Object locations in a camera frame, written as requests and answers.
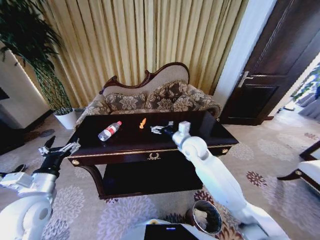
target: chair leg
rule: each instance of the chair leg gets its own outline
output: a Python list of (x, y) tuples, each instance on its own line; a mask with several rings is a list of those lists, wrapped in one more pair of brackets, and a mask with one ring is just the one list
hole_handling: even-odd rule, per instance
[(289, 175), (287, 176), (280, 176), (280, 177), (277, 177), (277, 179), (279, 180), (282, 180), (282, 181), (288, 181), (288, 180), (295, 180), (295, 179), (299, 179), (301, 174), (301, 172), (297, 169), (297, 170), (294, 170), (292, 173), (290, 173)]

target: trash bin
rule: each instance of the trash bin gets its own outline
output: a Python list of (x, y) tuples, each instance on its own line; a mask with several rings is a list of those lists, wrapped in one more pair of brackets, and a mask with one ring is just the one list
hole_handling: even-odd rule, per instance
[[(207, 226), (205, 229), (203, 229), (200, 224), (196, 220), (195, 216), (195, 209), (198, 209), (200, 211), (206, 212), (207, 213)], [(187, 223), (190, 224), (191, 226), (195, 226), (198, 230), (214, 236), (215, 234), (219, 233), (222, 228), (222, 219), (220, 216), (220, 213), (216, 209), (216, 207), (210, 203), (209, 201), (206, 200), (198, 200), (194, 203), (193, 207), (190, 208), (186, 212), (186, 220)]]

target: white flower pot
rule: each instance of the white flower pot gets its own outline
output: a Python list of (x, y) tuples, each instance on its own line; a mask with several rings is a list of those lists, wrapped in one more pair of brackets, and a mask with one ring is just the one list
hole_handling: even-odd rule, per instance
[(66, 129), (73, 129), (77, 121), (75, 110), (72, 110), (72, 112), (65, 115), (55, 115), (55, 117)]

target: lower shelf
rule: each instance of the lower shelf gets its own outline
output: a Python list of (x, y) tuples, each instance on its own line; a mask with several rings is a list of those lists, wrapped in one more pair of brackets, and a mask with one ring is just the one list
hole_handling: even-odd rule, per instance
[(183, 159), (108, 164), (102, 199), (198, 190), (203, 186), (191, 162)]

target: floral sofa cushion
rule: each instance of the floral sofa cushion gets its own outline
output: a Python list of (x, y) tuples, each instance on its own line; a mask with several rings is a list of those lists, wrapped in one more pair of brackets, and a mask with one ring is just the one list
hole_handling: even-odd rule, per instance
[(143, 109), (146, 103), (146, 94), (144, 92), (136, 95), (110, 93), (105, 96), (105, 101), (112, 111)]
[(120, 111), (113, 111), (111, 115), (114, 114), (144, 114), (144, 113), (167, 113), (170, 110), (167, 109), (135, 109), (135, 110), (120, 110)]
[(187, 91), (188, 85), (175, 80), (157, 87), (145, 102), (146, 109), (171, 110), (175, 101)]
[(185, 93), (182, 94), (172, 105), (171, 110), (173, 112), (186, 112), (197, 111), (200, 105), (196, 101)]
[(212, 99), (212, 96), (205, 94), (192, 85), (188, 85), (186, 94), (199, 104), (199, 111), (208, 110), (215, 118), (219, 117), (222, 107)]
[(92, 101), (78, 118), (75, 123), (75, 127), (79, 126), (86, 116), (91, 115), (108, 115), (111, 113), (111, 109), (109, 108), (108, 104), (104, 99), (101, 100), (94, 100)]

